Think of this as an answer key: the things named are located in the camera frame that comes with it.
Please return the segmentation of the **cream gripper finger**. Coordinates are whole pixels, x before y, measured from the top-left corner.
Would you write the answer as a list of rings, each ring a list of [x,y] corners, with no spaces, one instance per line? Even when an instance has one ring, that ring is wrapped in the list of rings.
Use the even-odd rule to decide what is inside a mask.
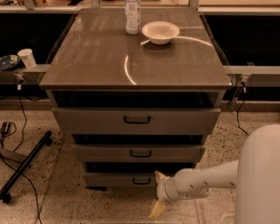
[[[159,171],[155,171],[154,174],[155,174],[155,178],[156,178],[156,183],[157,184],[159,184],[161,182],[161,180],[166,177],[165,174],[163,174],[163,173],[161,173]]]
[[[158,217],[161,216],[161,214],[165,211],[165,209],[166,209],[165,203],[158,200],[154,200],[148,218],[150,220],[156,220]]]

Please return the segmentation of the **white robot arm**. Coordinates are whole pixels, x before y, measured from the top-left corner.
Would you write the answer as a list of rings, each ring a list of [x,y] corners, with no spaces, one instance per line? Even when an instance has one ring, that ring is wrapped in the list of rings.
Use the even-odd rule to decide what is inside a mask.
[[[234,224],[280,224],[280,124],[252,132],[237,161],[181,169],[172,177],[155,175],[157,198],[150,219],[158,218],[169,203],[203,198],[219,188],[236,190]]]

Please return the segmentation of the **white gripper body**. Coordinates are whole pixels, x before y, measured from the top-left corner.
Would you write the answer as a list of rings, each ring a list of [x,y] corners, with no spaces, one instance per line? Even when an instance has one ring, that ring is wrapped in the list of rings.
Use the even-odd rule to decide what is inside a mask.
[[[180,199],[173,177],[165,176],[157,179],[157,200],[161,203],[173,203]]]

